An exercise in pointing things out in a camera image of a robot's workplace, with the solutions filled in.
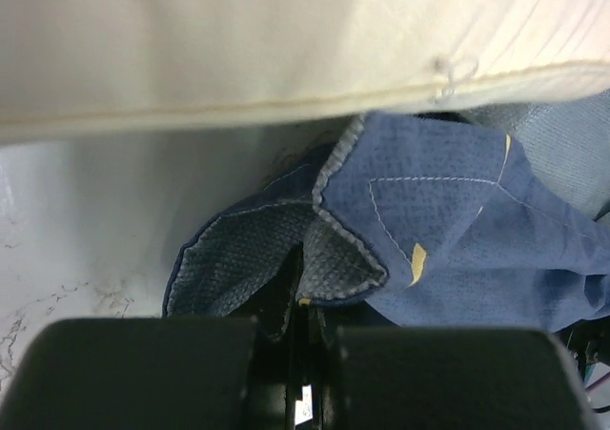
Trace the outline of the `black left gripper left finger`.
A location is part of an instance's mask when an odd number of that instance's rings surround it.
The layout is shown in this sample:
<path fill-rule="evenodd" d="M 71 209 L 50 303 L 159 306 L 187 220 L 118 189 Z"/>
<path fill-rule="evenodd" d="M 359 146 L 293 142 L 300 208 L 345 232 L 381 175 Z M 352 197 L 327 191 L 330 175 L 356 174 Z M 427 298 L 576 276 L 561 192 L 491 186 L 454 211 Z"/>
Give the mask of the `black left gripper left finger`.
<path fill-rule="evenodd" d="M 249 317 L 80 318 L 41 331 L 5 429 L 287 429 L 283 366 Z"/>

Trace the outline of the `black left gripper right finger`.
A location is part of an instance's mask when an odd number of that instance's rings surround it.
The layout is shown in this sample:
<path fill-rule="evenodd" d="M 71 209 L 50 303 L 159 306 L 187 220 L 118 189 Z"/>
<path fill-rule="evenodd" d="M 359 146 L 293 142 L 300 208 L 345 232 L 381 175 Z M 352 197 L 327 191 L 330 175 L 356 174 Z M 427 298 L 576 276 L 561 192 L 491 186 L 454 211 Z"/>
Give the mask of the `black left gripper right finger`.
<path fill-rule="evenodd" d="M 575 362 L 520 329 L 340 327 L 316 429 L 596 429 Z"/>

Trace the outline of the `blue denim pillowcase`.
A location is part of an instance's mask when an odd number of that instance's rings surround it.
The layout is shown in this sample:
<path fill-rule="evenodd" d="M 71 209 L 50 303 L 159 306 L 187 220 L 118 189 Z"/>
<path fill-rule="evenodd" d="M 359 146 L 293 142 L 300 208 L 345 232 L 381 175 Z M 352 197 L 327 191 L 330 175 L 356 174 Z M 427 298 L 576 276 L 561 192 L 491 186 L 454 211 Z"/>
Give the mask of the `blue denim pillowcase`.
<path fill-rule="evenodd" d="M 559 331 L 609 314 L 609 95 L 365 113 L 180 250 L 167 316 L 222 317 L 303 249 L 295 300 Z"/>

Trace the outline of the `cream white pillow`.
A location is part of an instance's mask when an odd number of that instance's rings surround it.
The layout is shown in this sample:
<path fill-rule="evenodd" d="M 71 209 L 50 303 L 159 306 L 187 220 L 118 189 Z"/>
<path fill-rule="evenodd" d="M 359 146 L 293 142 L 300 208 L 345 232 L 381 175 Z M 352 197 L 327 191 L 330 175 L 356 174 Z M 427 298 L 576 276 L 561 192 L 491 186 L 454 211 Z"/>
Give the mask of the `cream white pillow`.
<path fill-rule="evenodd" d="M 1 139 L 563 101 L 609 0 L 1 0 Z"/>

